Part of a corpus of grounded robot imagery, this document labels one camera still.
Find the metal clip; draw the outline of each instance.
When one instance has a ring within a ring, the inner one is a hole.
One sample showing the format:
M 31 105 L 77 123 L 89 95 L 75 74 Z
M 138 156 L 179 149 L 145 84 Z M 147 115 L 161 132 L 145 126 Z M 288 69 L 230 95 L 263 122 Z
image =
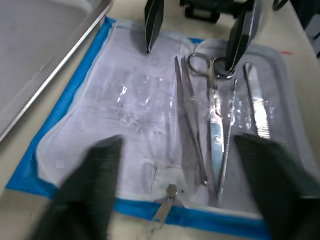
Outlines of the metal clip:
M 166 189 L 166 199 L 156 211 L 150 223 L 150 234 L 154 234 L 163 228 L 172 205 L 174 204 L 178 194 L 177 185 L 170 184 Z

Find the tissue forceps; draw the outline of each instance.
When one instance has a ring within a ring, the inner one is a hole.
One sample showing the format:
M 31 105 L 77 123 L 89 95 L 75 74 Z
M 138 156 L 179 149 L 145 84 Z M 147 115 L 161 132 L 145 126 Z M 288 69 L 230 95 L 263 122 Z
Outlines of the tissue forceps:
M 207 69 L 199 70 L 191 63 L 192 58 L 200 58 L 206 61 Z M 207 77 L 207 90 L 209 99 L 209 128 L 212 173 L 215 189 L 219 189 L 222 174 L 222 163 L 225 152 L 224 129 L 221 115 L 221 96 L 218 91 L 218 83 L 214 71 L 214 63 L 219 57 L 211 59 L 209 56 L 194 52 L 187 58 L 188 68 L 199 76 Z
M 183 58 L 183 67 L 185 68 L 186 71 L 186 79 L 187 79 L 187 84 L 189 87 L 189 92 L 191 94 L 192 97 L 195 96 L 195 92 L 193 90 L 192 87 L 192 82 L 190 79 L 190 74 L 189 74 L 189 70 L 188 70 L 188 64 L 187 64 L 187 59 L 186 57 Z M 193 110 L 194 110 L 194 123 L 195 123 L 195 133 L 193 131 L 191 122 L 189 120 L 188 117 L 188 127 L 192 133 L 192 141 L 193 144 L 196 148 L 196 154 L 197 154 L 197 160 L 198 160 L 198 165 L 199 165 L 199 173 L 200 173 L 200 178 L 201 178 L 201 182 L 203 185 L 207 185 L 208 184 L 208 176 L 207 176 L 207 172 L 206 172 L 206 165 L 205 165 L 205 161 L 204 161 L 204 156 L 202 153 L 202 149 L 201 149 L 201 139 L 200 139 L 200 128 L 199 128 L 199 113 L 198 113 L 198 109 L 197 109 L 197 105 L 195 102 L 193 103 Z

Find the surgical instrument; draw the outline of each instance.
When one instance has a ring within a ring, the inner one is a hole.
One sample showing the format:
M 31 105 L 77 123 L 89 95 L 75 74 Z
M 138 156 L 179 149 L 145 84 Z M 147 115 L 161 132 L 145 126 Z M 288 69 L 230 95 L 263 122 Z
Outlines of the surgical instrument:
M 228 126 L 228 135 L 226 139 L 226 145 L 225 145 L 225 151 L 223 155 L 223 162 L 222 162 L 222 169 L 221 169 L 221 176 L 218 182 L 218 188 L 217 188 L 217 195 L 218 195 L 218 204 L 220 205 L 222 202 L 222 198 L 224 195 L 225 190 L 225 179 L 226 179 L 226 171 L 227 171 L 227 162 L 228 162 L 228 153 L 229 153 L 229 147 L 230 147 L 230 138 L 231 138 L 231 130 L 232 126 L 235 124 L 235 101 L 236 101 L 236 92 L 237 92 L 237 78 L 234 79 L 233 82 L 233 96 L 231 101 L 231 108 L 229 111 L 229 126 Z
M 182 61 L 183 61 L 183 67 L 184 67 L 184 70 L 186 73 L 188 90 L 190 92 L 191 97 L 194 98 L 195 91 L 192 87 L 186 57 L 184 57 Z M 191 103 L 192 103 L 192 108 L 193 108 L 193 112 L 194 112 L 195 133 L 194 133 L 191 125 L 190 125 L 190 127 L 191 127 L 191 131 L 192 131 L 192 136 L 194 138 L 195 146 L 197 148 L 197 154 L 198 154 L 197 159 L 198 159 L 198 165 L 199 165 L 199 171 L 200 171 L 200 178 L 201 178 L 203 185 L 207 185 L 208 184 L 208 176 L 207 176 L 206 167 L 205 167 L 204 155 L 203 155 L 202 149 L 201 149 L 200 128 L 199 128 L 199 119 L 198 119 L 198 117 L 199 117 L 198 106 L 196 105 L 196 103 L 194 101 L 191 101 Z
M 145 5 L 144 25 L 147 53 L 151 52 L 159 35 L 164 19 L 164 5 L 164 0 L 148 0 Z M 180 5 L 186 6 L 185 16 L 187 18 L 196 16 L 195 9 L 209 11 L 211 22 L 217 22 L 220 13 L 236 18 L 224 54 L 224 68 L 228 72 L 233 72 L 257 34 L 262 0 L 180 0 Z
M 179 65 L 179 60 L 178 57 L 175 57 L 175 68 L 176 68 L 176 75 L 177 75 L 177 80 L 178 80 L 178 87 L 181 84 L 181 87 L 183 88 L 183 81 L 182 78 L 184 77 L 184 79 L 186 79 L 187 81 L 187 86 L 188 86 L 188 90 L 190 92 L 190 95 L 192 97 L 194 97 L 195 93 L 192 87 L 192 83 L 190 80 L 190 75 L 189 75 L 189 71 L 188 71 L 188 67 L 187 67 L 187 61 L 185 58 L 182 59 L 182 73 L 186 73 L 186 76 L 183 76 L 180 72 L 180 65 Z M 199 173 L 200 173 L 200 180 L 202 182 L 202 184 L 205 186 L 208 184 L 208 176 L 207 176 L 207 172 L 206 172 L 206 167 L 205 167 L 205 161 L 204 161 L 204 157 L 202 154 L 202 149 L 201 149 L 201 143 L 200 143 L 200 129 L 199 129 L 199 114 L 198 114 L 198 108 L 197 105 L 194 103 L 194 101 L 191 101 L 192 103 L 192 109 L 193 109 L 193 113 L 194 115 L 192 116 L 194 118 L 195 121 L 195 128 L 196 128 L 196 133 L 194 132 L 194 129 L 192 127 L 191 124 L 191 117 L 189 117 L 185 103 L 184 101 L 184 91 L 179 91 L 182 95 L 179 97 L 178 99 L 182 100 L 182 104 L 181 107 L 183 108 L 183 112 L 185 113 L 185 121 L 186 121 L 186 125 L 188 130 L 190 131 L 190 135 L 191 135 L 191 140 L 192 140 L 192 144 L 195 148 L 195 154 L 196 154 L 196 158 L 197 158 L 197 162 L 198 162 L 198 166 L 199 166 Z
M 269 124 L 267 112 L 262 96 L 257 68 L 250 62 L 243 66 L 244 77 L 248 84 L 251 106 L 253 109 L 253 118 L 256 131 L 259 137 L 270 139 Z
M 191 59 L 200 58 L 206 61 L 207 69 L 199 70 L 193 66 Z M 215 77 L 214 64 L 220 60 L 220 57 L 211 59 L 209 56 L 194 52 L 187 58 L 188 68 L 199 76 L 207 77 L 207 91 L 209 99 L 209 128 L 210 128 L 210 147 L 212 172 L 215 189 L 219 189 L 219 182 L 222 170 L 222 161 L 225 151 L 224 146 L 224 129 L 221 115 L 221 96 L 218 91 L 218 82 Z

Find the blue border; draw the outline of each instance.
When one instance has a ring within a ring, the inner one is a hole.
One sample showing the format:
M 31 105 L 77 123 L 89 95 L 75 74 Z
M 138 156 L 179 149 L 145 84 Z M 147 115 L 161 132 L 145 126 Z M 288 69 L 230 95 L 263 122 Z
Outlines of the blue border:
M 115 20 L 113 19 L 105 19 L 101 29 L 94 38 L 90 48 L 83 57 L 50 115 L 30 142 L 28 149 L 6 185 L 7 189 L 41 195 L 48 198 L 53 198 L 55 196 L 58 189 L 54 185 L 38 178 L 36 147 L 42 137 L 67 113 L 77 89 L 85 80 L 86 74 L 92 66 L 104 41 L 107 39 L 109 30 L 114 22 Z M 197 38 L 190 39 L 194 44 L 198 44 L 202 41 Z M 158 208 L 159 203 L 131 201 L 118 198 L 116 199 L 114 206 L 114 210 L 119 213 L 147 220 L 152 219 Z M 166 223 L 253 239 L 271 239 L 263 220 L 230 217 L 222 214 L 186 209 L 183 207 L 172 207 Z

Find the plastic wrap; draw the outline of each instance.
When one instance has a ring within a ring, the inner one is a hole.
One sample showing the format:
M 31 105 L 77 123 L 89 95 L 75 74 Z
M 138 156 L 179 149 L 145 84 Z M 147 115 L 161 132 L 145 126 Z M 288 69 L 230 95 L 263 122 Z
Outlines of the plastic wrap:
M 180 191 L 176 204 L 190 209 L 259 218 L 232 138 L 224 195 L 221 204 L 217 203 L 208 151 L 207 78 L 189 71 L 190 84 L 181 64 L 181 59 L 194 51 L 194 45 L 180 35 L 164 34 L 155 43 L 152 54 L 147 55 L 144 41 L 143 28 L 117 27 L 112 33 L 67 115 L 39 143 L 36 152 L 39 176 L 60 186 L 80 164 L 89 146 L 122 134 L 125 144 L 116 192 L 118 198 L 159 201 L 166 196 L 168 184 L 175 184 Z M 222 56 L 225 47 L 222 41 L 205 40 L 195 51 L 213 58 Z M 303 136 L 301 127 L 295 124 L 297 115 L 290 112 L 289 101 L 285 98 L 292 93 L 283 94 L 286 89 L 283 86 L 287 86 L 289 78 L 274 65 L 278 55 L 269 56 L 259 49 L 248 51 L 236 67 L 238 82 L 233 114 L 230 112 L 233 81 L 218 79 L 224 142 L 227 142 L 230 122 L 233 123 L 231 135 L 256 132 L 243 76 L 243 64 L 252 61 L 260 78 L 272 139 L 286 144 L 293 155 L 306 159 L 309 152 L 297 138 Z M 195 59 L 194 64 L 205 67 L 200 60 Z M 201 183 L 192 135 L 199 135 L 201 140 L 207 186 Z M 310 160 L 304 166 L 312 170 L 313 164 Z

